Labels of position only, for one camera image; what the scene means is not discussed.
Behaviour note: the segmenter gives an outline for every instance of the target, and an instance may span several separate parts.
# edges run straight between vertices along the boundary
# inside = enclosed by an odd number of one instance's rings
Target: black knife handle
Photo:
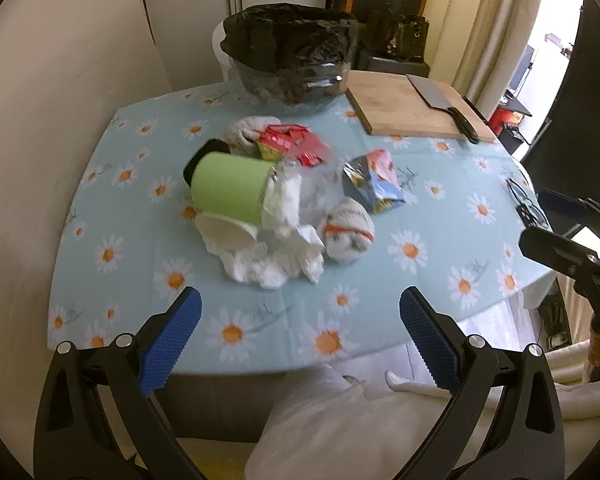
[[[460,130],[460,133],[463,134],[467,139],[469,139],[470,143],[478,144],[478,142],[480,142],[480,137],[478,137],[478,134],[475,132],[474,127],[467,120],[467,118],[464,115],[462,115],[462,112],[460,110],[458,110],[455,107],[451,107],[447,108],[446,112],[453,117],[453,120],[456,123],[458,130]]]

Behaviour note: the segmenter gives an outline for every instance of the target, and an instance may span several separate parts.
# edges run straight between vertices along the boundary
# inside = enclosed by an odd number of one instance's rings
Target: blue gripper pad
[[[138,381],[145,397],[167,382],[201,316],[202,297],[192,288],[142,354]]]
[[[402,292],[400,318],[405,328],[411,335],[436,385],[455,394],[462,384],[461,358],[458,349],[454,347],[438,323],[447,317],[437,314],[416,287],[410,286]]]

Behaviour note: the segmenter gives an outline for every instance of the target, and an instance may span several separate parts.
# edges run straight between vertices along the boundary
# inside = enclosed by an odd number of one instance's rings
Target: white daisy
[[[176,181],[170,176],[160,177],[154,180],[149,187],[149,198],[151,202],[162,202],[166,196],[171,196],[176,187]]]
[[[408,148],[411,146],[411,141],[408,137],[403,137],[400,135],[391,135],[384,138],[384,142],[390,142],[393,144],[394,148]]]
[[[84,347],[85,348],[100,348],[109,344],[109,338],[104,327],[98,324],[98,320],[93,322],[93,328],[91,325],[87,325],[87,329],[84,331]]]
[[[474,156],[474,162],[476,167],[484,173],[491,173],[491,164],[486,158],[481,156]]]
[[[350,312],[350,308],[358,304],[358,291],[355,288],[338,285],[331,295],[331,310],[336,314]]]
[[[511,267],[502,263],[499,269],[496,269],[496,277],[500,285],[500,293],[503,298],[508,298],[518,291],[518,277],[511,270]]]
[[[124,258],[122,254],[122,237],[111,235],[109,240],[102,239],[102,245],[96,248],[96,267],[101,272],[111,272],[118,268],[118,262]]]
[[[505,242],[504,246],[502,247],[502,253],[504,254],[505,260],[507,260],[508,262],[513,260],[513,256],[514,256],[513,247],[511,247],[506,242]]]
[[[208,124],[209,121],[207,120],[193,121],[181,129],[182,136],[185,139],[195,139],[198,135],[201,135],[205,132],[205,128]]]
[[[238,359],[243,363],[249,359],[249,352],[256,349],[253,341],[257,334],[253,331],[253,323],[239,310],[231,319],[227,309],[222,307],[218,311],[218,318],[209,320],[206,333],[206,344],[211,348],[221,348],[221,361]]]
[[[174,300],[186,285],[193,282],[192,264],[184,258],[163,261],[164,272],[154,273],[154,283],[161,298]]]
[[[158,124],[158,119],[154,119],[153,121],[146,121],[146,122],[140,124],[140,126],[138,126],[136,133],[140,137],[146,137],[153,131],[156,124]]]
[[[301,346],[299,349],[307,361],[320,359],[330,361],[335,358],[346,358],[358,345],[349,340],[349,331],[340,328],[336,320],[324,320],[324,313],[318,312],[318,327],[307,322],[302,323],[298,331]]]
[[[394,262],[402,270],[409,269],[413,274],[416,274],[416,264],[421,267],[427,266],[427,248],[420,239],[419,234],[403,231],[392,234],[391,238],[394,239],[397,245],[389,246],[387,250],[389,254],[395,255]]]
[[[109,302],[104,308],[103,315],[104,323],[106,325],[113,325],[117,320],[120,319],[120,306],[117,303]]]
[[[469,211],[474,214],[475,219],[479,220],[481,224],[492,224],[496,221],[493,215],[495,211],[489,207],[485,197],[474,193],[473,196],[469,197],[466,204],[469,206]]]
[[[449,295],[451,301],[460,300],[462,310],[474,306],[478,301],[478,296],[480,296],[475,277],[464,267],[460,271],[455,267],[451,267],[451,274],[448,276],[448,289],[451,292]]]
[[[53,341],[61,342],[64,340],[66,322],[67,318],[64,308],[58,304],[49,306],[48,331],[51,334],[51,339],[53,339]]]
[[[143,148],[142,150],[140,150],[138,152],[138,154],[136,155],[136,162],[142,162],[143,160],[145,160],[149,155],[151,155],[151,150],[149,148]]]
[[[444,153],[445,155],[453,155],[454,147],[448,139],[430,139],[431,147],[438,153]]]
[[[136,177],[138,176],[138,170],[136,170],[136,165],[128,162],[125,164],[125,167],[118,168],[116,171],[116,176],[113,177],[111,181],[112,186],[125,187],[131,184]]]
[[[84,236],[84,232],[87,230],[87,224],[84,222],[78,222],[74,227],[74,238],[79,240]]]
[[[442,187],[442,184],[434,182],[433,180],[427,180],[424,183],[424,187],[427,193],[436,200],[442,200],[446,196],[446,190]]]
[[[80,180],[80,187],[85,188],[95,184],[101,173],[102,166],[91,166],[87,168]]]
[[[346,108],[345,110],[338,110],[336,115],[346,123],[353,123],[358,120],[358,114],[355,110]]]

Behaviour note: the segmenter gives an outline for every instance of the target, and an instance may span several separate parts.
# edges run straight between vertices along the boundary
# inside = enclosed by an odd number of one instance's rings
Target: white cloth
[[[329,226],[342,231],[329,231]],[[367,252],[376,234],[374,223],[365,208],[350,197],[340,200],[325,215],[317,230],[327,255],[341,264],[353,263]]]
[[[235,146],[232,152],[258,156],[258,146],[255,141],[260,138],[260,133],[266,130],[270,124],[280,124],[280,119],[253,116],[235,121],[227,131],[229,145]]]

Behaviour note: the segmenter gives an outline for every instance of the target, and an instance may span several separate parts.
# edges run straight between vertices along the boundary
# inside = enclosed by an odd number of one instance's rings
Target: light blue tablecloth
[[[343,96],[316,116],[281,119],[309,126],[340,160],[388,149],[411,203],[373,216],[372,249],[350,266],[327,258],[317,285],[302,276],[275,291],[232,282],[195,229],[182,169],[207,139],[257,113],[252,99],[227,84],[118,111],[62,235],[49,348],[64,339],[86,348],[135,333],[192,285],[203,315],[175,372],[290,370],[407,341],[398,315],[407,286],[460,320],[549,272],[517,247],[522,222],[503,180],[524,178],[499,142],[370,137]]]

